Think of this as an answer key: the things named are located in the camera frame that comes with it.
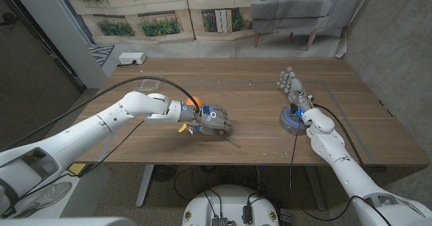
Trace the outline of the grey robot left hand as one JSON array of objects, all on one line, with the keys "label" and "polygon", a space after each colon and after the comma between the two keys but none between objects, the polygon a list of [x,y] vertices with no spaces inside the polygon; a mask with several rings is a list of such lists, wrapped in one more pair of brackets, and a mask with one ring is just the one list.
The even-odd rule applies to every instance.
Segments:
[{"label": "grey robot left hand", "polygon": [[183,105],[179,121],[192,122],[192,129],[204,135],[224,135],[230,132],[232,122],[227,111],[219,105],[203,105],[197,109],[194,105]]}]

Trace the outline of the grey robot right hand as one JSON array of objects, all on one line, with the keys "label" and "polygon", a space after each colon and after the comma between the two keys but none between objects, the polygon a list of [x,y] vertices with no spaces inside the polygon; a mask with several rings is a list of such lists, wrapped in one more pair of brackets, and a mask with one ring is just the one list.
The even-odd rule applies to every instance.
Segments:
[{"label": "grey robot right hand", "polygon": [[291,67],[288,67],[286,72],[280,72],[277,85],[287,94],[289,101],[298,108],[303,111],[313,108],[311,97]]}]

